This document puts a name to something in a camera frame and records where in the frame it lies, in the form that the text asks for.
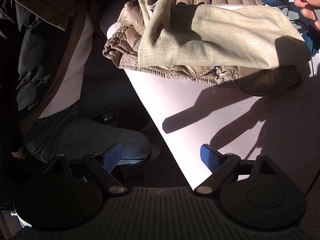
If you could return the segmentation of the bystander hand with phone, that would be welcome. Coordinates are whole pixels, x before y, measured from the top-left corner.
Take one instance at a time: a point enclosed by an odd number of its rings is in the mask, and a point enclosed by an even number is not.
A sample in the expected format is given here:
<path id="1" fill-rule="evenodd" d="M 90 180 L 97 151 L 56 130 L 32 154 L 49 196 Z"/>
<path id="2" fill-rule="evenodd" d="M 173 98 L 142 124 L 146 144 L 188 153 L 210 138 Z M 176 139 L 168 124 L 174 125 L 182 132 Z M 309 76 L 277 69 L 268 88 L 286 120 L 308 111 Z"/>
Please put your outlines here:
<path id="1" fill-rule="evenodd" d="M 294 5 L 301 8 L 301 14 L 312 20 L 317 31 L 320 31 L 319 20 L 314 12 L 315 7 L 320 6 L 320 0 L 294 0 Z"/>

